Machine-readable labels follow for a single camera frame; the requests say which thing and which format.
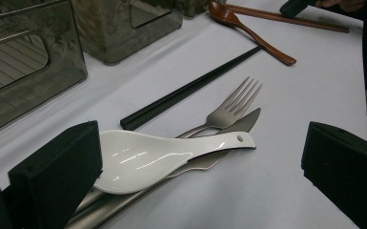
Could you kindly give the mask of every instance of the stainless steel utensil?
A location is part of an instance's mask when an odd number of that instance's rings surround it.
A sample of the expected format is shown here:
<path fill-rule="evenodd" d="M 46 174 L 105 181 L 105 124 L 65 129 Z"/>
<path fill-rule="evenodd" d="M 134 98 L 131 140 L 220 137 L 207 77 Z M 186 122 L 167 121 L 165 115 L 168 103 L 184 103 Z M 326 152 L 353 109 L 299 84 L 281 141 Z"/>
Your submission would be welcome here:
<path fill-rule="evenodd" d="M 251 89 L 249 89 L 249 87 L 254 82 L 254 80 L 252 79 L 248 84 L 246 84 L 249 78 L 250 77 L 248 76 L 239 85 L 239 87 L 222 102 L 222 104 L 217 109 L 215 109 L 212 113 L 210 113 L 207 116 L 206 123 L 198 127 L 195 127 L 182 135 L 179 135 L 178 138 L 189 137 L 208 128 L 224 129 L 234 124 L 240 117 L 243 116 L 243 114 L 245 114 L 245 112 L 251 106 L 252 102 L 255 100 L 255 97 L 260 91 L 261 86 L 263 85 L 260 84 L 257 87 L 254 94 L 252 94 L 252 96 L 249 97 L 252 90 L 258 83 L 258 81 L 256 81 L 256 83 L 251 87 Z"/>

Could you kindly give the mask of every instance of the cutlery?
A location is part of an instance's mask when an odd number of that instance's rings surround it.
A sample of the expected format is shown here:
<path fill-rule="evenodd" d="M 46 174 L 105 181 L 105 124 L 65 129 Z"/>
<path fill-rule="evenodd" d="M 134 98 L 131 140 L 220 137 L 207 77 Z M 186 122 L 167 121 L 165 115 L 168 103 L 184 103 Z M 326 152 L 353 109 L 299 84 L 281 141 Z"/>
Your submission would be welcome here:
<path fill-rule="evenodd" d="M 230 5 L 230 4 L 225 4 L 224 6 L 230 9 L 234 13 L 268 19 L 272 21 L 285 22 L 285 23 L 295 24 L 299 26 L 323 29 L 327 31 L 339 31 L 339 32 L 345 32 L 345 33 L 350 32 L 350 29 L 347 27 L 332 25 L 329 23 L 312 21 L 312 20 L 307 20 L 307 19 L 298 18 L 298 17 L 287 18 L 279 13 L 263 11 L 263 10 L 256 10 L 256 9 L 251 9 L 251 8 L 244 8 L 244 7 Z"/>
<path fill-rule="evenodd" d="M 261 86 L 263 85 L 260 84 L 255 93 L 250 98 L 248 98 L 258 82 L 256 81 L 252 88 L 248 90 L 254 82 L 254 80 L 252 79 L 248 84 L 246 84 L 249 78 L 250 77 L 248 76 L 239 85 L 239 87 L 222 102 L 222 104 L 217 109 L 215 109 L 207 116 L 206 123 L 191 129 L 190 131 L 178 136 L 178 138 L 186 138 L 190 135 L 195 135 L 207 128 L 213 127 L 217 129 L 224 129 L 234 124 L 240 117 L 242 117 L 243 114 L 245 114 L 245 112 L 251 106 L 252 102 L 255 100 L 255 97 L 260 91 Z"/>
<path fill-rule="evenodd" d="M 251 113 L 246 114 L 245 116 L 240 118 L 235 124 L 224 130 L 219 131 L 218 133 L 223 134 L 233 131 L 249 132 L 257 122 L 260 111 L 260 108 L 258 108 Z M 157 182 L 155 185 L 133 194 L 111 195 L 103 194 L 100 191 L 94 190 L 92 196 L 90 197 L 88 195 L 86 201 L 83 201 L 81 203 L 80 207 L 83 208 L 78 208 L 77 213 L 70 220 L 66 228 L 100 228 L 110 219 L 114 218 L 115 216 L 117 216 L 117 214 L 126 210 L 140 198 L 143 198 L 160 185 L 166 183 L 169 180 L 172 180 L 173 178 L 187 171 L 208 170 L 228 153 L 229 151 L 221 151 L 195 158 L 189 161 L 189 163 L 183 165 L 182 167 L 169 174 L 161 181 Z"/>
<path fill-rule="evenodd" d="M 294 58 L 279 51 L 278 49 L 267 43 L 265 40 L 263 40 L 259 35 L 257 35 L 257 33 L 242 24 L 231 10 L 224 7 L 219 2 L 211 1 L 209 3 L 209 12 L 214 20 L 228 26 L 237 27 L 244 30 L 255 40 L 258 45 L 262 46 L 264 50 L 266 50 L 270 55 L 272 55 L 274 58 L 278 59 L 282 63 L 288 66 L 293 66 L 296 63 L 296 60 Z"/>
<path fill-rule="evenodd" d="M 211 83 L 212 81 L 216 80 L 219 76 L 226 73 L 230 69 L 234 68 L 241 62 L 245 61 L 247 58 L 251 57 L 255 53 L 259 52 L 261 47 L 257 46 L 256 48 L 247 51 L 240 56 L 236 57 L 235 59 L 221 65 L 220 67 L 206 73 L 196 80 L 186 84 L 185 86 L 175 90 L 174 92 L 159 98 L 152 104 L 142 108 L 141 110 L 128 115 L 120 120 L 120 125 L 123 127 L 124 130 L 133 131 L 136 128 L 142 126 L 149 120 L 153 119 L 159 114 L 162 114 L 164 111 L 171 108 L 174 104 L 180 102 L 184 98 L 188 97 L 189 95 L 197 92 L 207 84 Z"/>
<path fill-rule="evenodd" d="M 128 194 L 150 187 L 190 159 L 228 149 L 255 149 L 248 133 L 162 138 L 130 131 L 100 134 L 103 172 L 94 187 Z"/>

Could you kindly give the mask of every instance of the utensil handle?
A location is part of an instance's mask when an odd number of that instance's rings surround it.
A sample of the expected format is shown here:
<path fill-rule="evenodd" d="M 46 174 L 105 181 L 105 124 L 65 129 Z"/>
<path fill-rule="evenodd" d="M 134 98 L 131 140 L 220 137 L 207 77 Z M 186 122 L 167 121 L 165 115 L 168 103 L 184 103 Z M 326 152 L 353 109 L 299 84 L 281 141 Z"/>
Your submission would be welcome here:
<path fill-rule="evenodd" d="M 296 60 L 292 58 L 290 55 L 287 55 L 286 53 L 276 49 L 269 43 L 267 43 L 263 38 L 261 38 L 259 35 L 257 35 L 254 31 L 246 27 L 245 25 L 241 24 L 241 29 L 244 30 L 246 33 L 248 33 L 257 44 L 263 46 L 264 50 L 268 52 L 270 55 L 278 59 L 279 61 L 283 62 L 284 64 L 288 66 L 293 66 L 296 63 Z"/>
<path fill-rule="evenodd" d="M 175 90 L 174 92 L 167 94 L 162 98 L 159 98 L 154 103 L 142 108 L 141 110 L 130 114 L 127 117 L 124 117 L 120 120 L 121 127 L 123 127 L 124 130 L 135 130 L 136 128 L 142 126 L 144 123 L 156 117 L 157 115 L 162 114 L 164 111 L 171 108 L 174 104 L 180 102 L 184 98 L 211 83 L 219 76 L 234 68 L 260 50 L 261 47 L 257 46 L 256 48 L 253 48 L 250 51 L 241 54 L 240 56 L 212 70 L 211 72 L 200 76 L 196 80 L 186 84 L 185 86 Z"/>
<path fill-rule="evenodd" d="M 220 135 L 168 140 L 173 142 L 174 152 L 190 152 L 189 159 L 223 150 L 256 148 L 254 139 L 247 132 L 230 132 Z"/>
<path fill-rule="evenodd" d="M 312 21 L 312 20 L 307 20 L 307 19 L 297 18 L 297 17 L 291 19 L 291 18 L 284 17 L 283 15 L 279 13 L 263 11 L 263 10 L 255 10 L 251 8 L 244 8 L 244 7 L 230 5 L 230 4 L 225 4 L 224 6 L 229 8 L 232 12 L 235 12 L 235 13 L 268 19 L 272 21 L 290 23 L 290 24 L 295 24 L 299 26 L 306 26 L 306 27 L 317 28 L 317 29 L 322 29 L 322 30 L 327 30 L 327 31 L 338 31 L 338 32 L 345 32 L 345 33 L 350 32 L 350 29 L 347 27 L 332 25 L 329 23 L 317 22 L 317 21 Z"/>
<path fill-rule="evenodd" d="M 112 195 L 104 194 L 101 199 L 94 204 L 89 205 L 82 213 L 74 216 L 66 229 L 99 229 L 102 228 L 112 218 L 120 214 L 132 204 L 139 201 L 148 193 L 154 191 L 157 187 L 163 185 L 167 181 L 172 180 L 170 177 L 166 177 L 155 185 L 144 189 L 142 191 L 125 194 L 125 195 Z"/>

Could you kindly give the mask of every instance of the brown wooden utensil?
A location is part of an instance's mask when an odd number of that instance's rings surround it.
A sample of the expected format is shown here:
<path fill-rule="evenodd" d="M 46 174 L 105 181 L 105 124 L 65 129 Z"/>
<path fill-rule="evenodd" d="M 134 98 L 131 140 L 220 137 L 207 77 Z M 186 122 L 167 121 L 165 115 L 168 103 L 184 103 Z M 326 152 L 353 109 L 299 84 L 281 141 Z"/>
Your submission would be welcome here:
<path fill-rule="evenodd" d="M 350 32 L 350 29 L 347 27 L 333 25 L 329 23 L 317 22 L 317 21 L 312 21 L 312 20 L 307 20 L 307 19 L 297 18 L 297 17 L 291 19 L 291 18 L 284 17 L 283 15 L 279 13 L 263 11 L 263 10 L 255 10 L 251 8 L 244 8 L 244 7 L 230 5 L 230 4 L 225 4 L 224 6 L 235 13 L 253 16 L 253 17 L 259 17 L 259 18 L 268 19 L 272 21 L 290 23 L 290 24 L 295 24 L 299 26 L 323 29 L 327 31 L 339 31 L 339 32 L 345 32 L 345 33 Z"/>
<path fill-rule="evenodd" d="M 283 62 L 284 64 L 292 66 L 296 63 L 296 60 L 294 58 L 279 51 L 278 49 L 267 43 L 265 40 L 263 40 L 254 31 L 242 24 L 231 10 L 224 7 L 219 2 L 211 1 L 209 3 L 209 12 L 214 20 L 244 30 L 255 40 L 257 44 L 262 46 L 266 52 L 268 52 L 270 55 Z"/>

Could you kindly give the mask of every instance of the spoon hole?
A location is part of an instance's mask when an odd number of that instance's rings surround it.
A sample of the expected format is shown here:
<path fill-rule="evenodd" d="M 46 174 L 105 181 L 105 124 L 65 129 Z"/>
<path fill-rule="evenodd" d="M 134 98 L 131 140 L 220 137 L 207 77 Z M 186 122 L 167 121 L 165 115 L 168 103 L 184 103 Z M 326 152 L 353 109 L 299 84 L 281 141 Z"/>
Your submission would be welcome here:
<path fill-rule="evenodd" d="M 243 136 L 238 135 L 238 136 L 237 136 L 237 140 L 238 140 L 238 141 L 240 141 L 240 142 L 243 142 Z"/>

